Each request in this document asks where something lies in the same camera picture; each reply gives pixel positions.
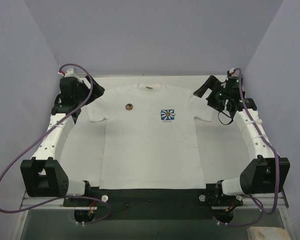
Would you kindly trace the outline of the white t-shirt with flower print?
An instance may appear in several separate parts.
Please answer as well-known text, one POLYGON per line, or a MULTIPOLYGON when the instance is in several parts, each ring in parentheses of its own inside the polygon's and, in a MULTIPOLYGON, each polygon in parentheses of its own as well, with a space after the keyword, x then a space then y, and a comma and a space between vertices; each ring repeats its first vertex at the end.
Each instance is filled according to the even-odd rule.
POLYGON ((86 109, 90 122, 106 124, 101 189, 206 187, 195 120, 210 122, 212 109, 191 90, 138 83, 108 89, 86 109))

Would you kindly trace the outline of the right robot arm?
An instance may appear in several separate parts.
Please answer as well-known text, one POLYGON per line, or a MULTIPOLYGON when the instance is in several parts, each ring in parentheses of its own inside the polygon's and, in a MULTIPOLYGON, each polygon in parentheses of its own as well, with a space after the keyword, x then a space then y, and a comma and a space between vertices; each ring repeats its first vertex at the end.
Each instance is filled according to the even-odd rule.
POLYGON ((250 163, 239 177, 221 182, 222 193, 227 196, 278 195, 283 189, 290 162, 288 158, 274 153, 270 147, 257 105, 252 98, 245 97, 241 83, 242 79, 235 75, 229 74, 224 82, 211 75, 193 93, 202 98, 207 90, 211 91, 205 98, 207 105, 218 113, 228 111, 231 122, 238 126, 248 150, 250 163))

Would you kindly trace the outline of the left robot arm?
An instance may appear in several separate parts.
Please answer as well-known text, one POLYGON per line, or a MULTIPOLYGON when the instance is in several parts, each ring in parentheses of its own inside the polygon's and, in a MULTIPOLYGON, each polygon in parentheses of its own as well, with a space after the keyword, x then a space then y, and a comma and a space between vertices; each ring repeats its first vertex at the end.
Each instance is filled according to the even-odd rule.
POLYGON ((87 190, 88 181, 70 179, 60 164, 60 158, 71 129, 81 113, 80 104, 88 105, 101 97, 105 89, 95 81, 88 88, 75 76, 63 77, 60 92, 54 100, 43 138, 31 159, 21 162, 20 170, 29 197, 72 197, 82 206, 91 203, 93 194, 87 190))

